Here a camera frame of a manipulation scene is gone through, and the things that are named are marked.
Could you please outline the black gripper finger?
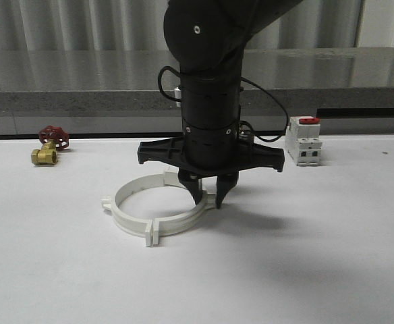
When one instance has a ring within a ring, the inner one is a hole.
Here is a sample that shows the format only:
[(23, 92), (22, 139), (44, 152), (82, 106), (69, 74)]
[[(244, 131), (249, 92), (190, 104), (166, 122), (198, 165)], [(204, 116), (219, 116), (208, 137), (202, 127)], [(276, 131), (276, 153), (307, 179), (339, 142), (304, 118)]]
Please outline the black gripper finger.
[(223, 199), (227, 196), (228, 192), (237, 185), (238, 178), (238, 172), (217, 176), (216, 208), (221, 208)]
[(178, 180), (191, 194), (195, 204), (199, 204), (202, 200), (202, 181), (199, 176), (187, 170), (179, 170)]

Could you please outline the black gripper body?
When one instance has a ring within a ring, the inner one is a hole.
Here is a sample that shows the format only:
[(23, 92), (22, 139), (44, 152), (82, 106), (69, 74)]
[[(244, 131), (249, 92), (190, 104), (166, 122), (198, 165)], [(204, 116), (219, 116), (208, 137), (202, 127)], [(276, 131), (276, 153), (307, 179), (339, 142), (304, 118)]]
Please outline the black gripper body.
[(183, 135), (141, 142), (138, 161), (160, 161), (200, 178), (220, 176), (245, 169), (270, 167), (283, 170), (282, 149), (238, 138), (240, 88), (198, 94), (181, 85)]

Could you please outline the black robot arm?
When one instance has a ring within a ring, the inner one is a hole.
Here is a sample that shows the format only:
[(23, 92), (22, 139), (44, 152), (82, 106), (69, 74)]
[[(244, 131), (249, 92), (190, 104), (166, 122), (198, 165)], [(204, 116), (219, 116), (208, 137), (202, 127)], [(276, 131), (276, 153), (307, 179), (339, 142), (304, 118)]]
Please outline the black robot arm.
[(240, 90), (247, 42), (294, 8), (295, 1), (170, 1), (163, 30), (179, 62), (182, 132), (142, 142), (139, 162), (176, 166), (180, 184), (199, 203), (201, 181), (217, 180), (216, 204), (237, 184), (239, 172), (256, 167), (281, 171), (279, 148), (242, 140)]

